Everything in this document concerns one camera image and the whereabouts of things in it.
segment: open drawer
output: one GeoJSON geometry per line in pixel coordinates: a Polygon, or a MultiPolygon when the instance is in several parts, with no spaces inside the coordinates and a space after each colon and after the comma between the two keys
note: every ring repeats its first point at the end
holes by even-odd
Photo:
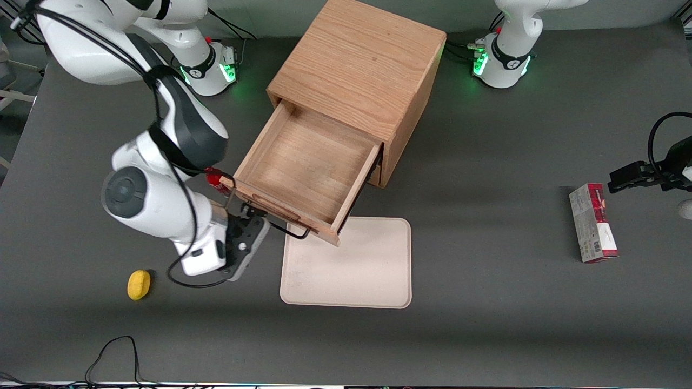
{"type": "Polygon", "coordinates": [[[381,141],[283,100],[235,173],[237,194],[338,246],[380,149],[381,141]]]}

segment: beige tray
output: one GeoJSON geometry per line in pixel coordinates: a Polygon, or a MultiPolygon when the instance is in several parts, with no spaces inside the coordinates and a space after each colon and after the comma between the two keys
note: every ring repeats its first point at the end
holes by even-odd
{"type": "MultiPolygon", "coordinates": [[[[289,225],[293,233],[300,227],[289,225]]],[[[406,308],[411,302],[411,227],[389,217],[350,217],[335,247],[286,236],[281,299],[287,304],[406,308]]]]}

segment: red clip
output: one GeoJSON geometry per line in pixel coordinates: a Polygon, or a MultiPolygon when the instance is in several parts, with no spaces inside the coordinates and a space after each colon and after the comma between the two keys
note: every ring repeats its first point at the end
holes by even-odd
{"type": "Polygon", "coordinates": [[[224,196],[230,195],[230,189],[221,183],[221,170],[217,168],[206,168],[204,170],[207,172],[207,182],[209,185],[213,186],[214,189],[218,190],[224,196]]]}

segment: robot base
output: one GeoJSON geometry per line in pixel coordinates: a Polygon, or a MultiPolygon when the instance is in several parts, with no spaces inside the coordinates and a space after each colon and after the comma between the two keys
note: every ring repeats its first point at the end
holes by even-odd
{"type": "MultiPolygon", "coordinates": [[[[497,36],[498,34],[491,33],[477,39],[475,43],[489,48],[497,36]]],[[[531,57],[529,56],[523,64],[518,64],[516,69],[506,70],[502,62],[493,54],[493,51],[486,49],[473,63],[472,74],[480,78],[489,87],[506,89],[513,87],[526,74],[530,61],[531,57]]]]}
{"type": "Polygon", "coordinates": [[[206,74],[191,74],[195,70],[188,72],[180,67],[185,82],[201,96],[214,96],[223,92],[237,77],[233,47],[223,46],[218,42],[212,42],[209,46],[215,52],[215,61],[206,74]]]}

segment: wood grain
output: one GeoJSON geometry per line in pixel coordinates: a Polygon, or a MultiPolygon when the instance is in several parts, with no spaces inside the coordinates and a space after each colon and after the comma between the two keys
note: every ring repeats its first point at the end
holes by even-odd
{"type": "Polygon", "coordinates": [[[370,136],[281,101],[236,171],[237,192],[335,241],[380,146],[370,136]]]}
{"type": "Polygon", "coordinates": [[[385,146],[384,157],[382,161],[382,173],[380,174],[379,187],[384,188],[387,186],[394,168],[401,158],[403,149],[406,147],[408,140],[413,134],[413,130],[418,125],[418,121],[425,110],[426,105],[428,105],[428,99],[430,98],[430,92],[433,89],[433,84],[435,82],[435,75],[437,74],[437,67],[439,65],[440,58],[442,57],[442,51],[444,50],[444,43],[442,42],[438,48],[437,55],[430,59],[428,64],[428,70],[426,71],[426,76],[421,80],[418,86],[418,92],[416,92],[416,97],[411,100],[411,104],[406,109],[406,115],[401,118],[398,130],[394,135],[394,139],[389,145],[385,146]]]}
{"type": "Polygon", "coordinates": [[[267,91],[391,143],[445,33],[329,0],[267,91]]]}

